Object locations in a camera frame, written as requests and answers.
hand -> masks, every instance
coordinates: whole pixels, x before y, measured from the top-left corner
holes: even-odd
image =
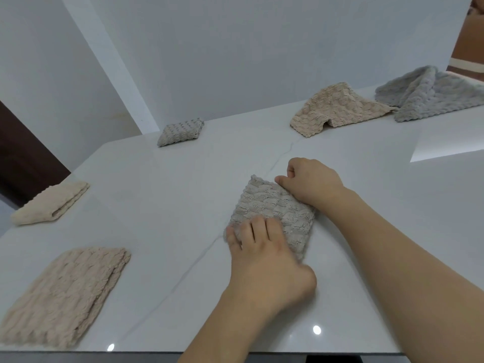
[[[287,176],[277,176],[275,181],[296,199],[323,213],[330,200],[345,189],[336,171],[316,159],[292,158]]]
[[[241,244],[233,227],[227,228],[232,273],[225,297],[253,306],[260,318],[269,321],[314,293],[314,271],[295,260],[277,220],[257,216],[245,221],[240,237]]]

textured towel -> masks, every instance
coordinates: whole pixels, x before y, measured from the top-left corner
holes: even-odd
[[[264,181],[253,175],[240,196],[239,203],[230,218],[230,224],[235,226],[235,235],[240,239],[237,225],[243,221],[256,215],[279,218],[289,248],[301,261],[306,252],[314,213],[313,207],[299,202],[278,184]]]
[[[0,340],[71,347],[96,319],[130,257],[124,248],[64,252],[8,310]]]
[[[193,140],[198,137],[204,122],[197,118],[186,122],[166,125],[158,139],[158,146],[175,144],[180,141]]]
[[[348,83],[338,83],[321,89],[294,115],[290,125],[301,135],[311,137],[332,127],[349,125],[381,117],[394,108],[358,95]]]
[[[395,121],[403,122],[483,105],[484,85],[425,66],[378,87],[375,97],[400,107]]]
[[[49,186],[10,217],[15,225],[48,222],[60,218],[86,190],[87,182],[67,182]]]

white table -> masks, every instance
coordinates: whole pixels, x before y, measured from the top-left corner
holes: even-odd
[[[92,186],[61,219],[0,238],[0,315],[61,252],[126,247],[131,261],[76,350],[183,351],[229,280],[221,234],[243,188],[252,174],[284,174],[295,156],[337,170],[389,221],[484,288],[484,107],[416,122],[388,116],[306,139],[289,127],[301,105],[208,121],[199,139],[164,148],[158,133],[102,146],[74,171]],[[323,216],[305,262],[318,277],[315,298],[277,317],[253,351],[400,351]]]

dark brown door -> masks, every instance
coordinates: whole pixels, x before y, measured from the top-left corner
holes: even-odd
[[[0,193],[18,206],[70,171],[0,102]]]

person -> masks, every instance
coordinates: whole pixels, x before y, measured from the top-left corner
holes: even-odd
[[[275,181],[325,214],[341,231],[395,336],[412,363],[484,360],[484,292],[384,220],[336,171],[293,158]],[[243,362],[280,311],[310,297],[313,270],[295,261],[276,219],[232,227],[227,289],[179,363]]]

